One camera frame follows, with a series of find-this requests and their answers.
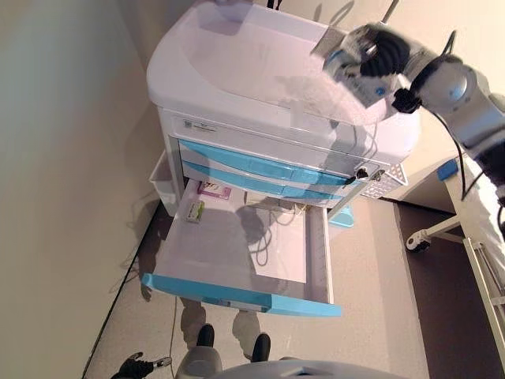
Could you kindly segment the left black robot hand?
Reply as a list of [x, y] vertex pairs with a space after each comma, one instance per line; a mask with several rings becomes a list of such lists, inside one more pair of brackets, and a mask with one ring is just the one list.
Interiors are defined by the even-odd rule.
[[132, 378], [142, 379], [157, 369], [168, 367], [172, 364], [171, 357], [162, 357], [155, 361], [145, 361], [143, 352], [137, 352], [130, 355], [120, 366], [117, 373], [112, 378]]

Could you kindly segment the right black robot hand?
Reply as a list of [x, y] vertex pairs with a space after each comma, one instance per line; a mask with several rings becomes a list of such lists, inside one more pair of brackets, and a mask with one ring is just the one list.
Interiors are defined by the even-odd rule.
[[351, 77], [400, 74], [410, 57], [410, 45], [383, 24], [354, 29], [344, 38], [341, 47], [350, 57], [342, 69]]

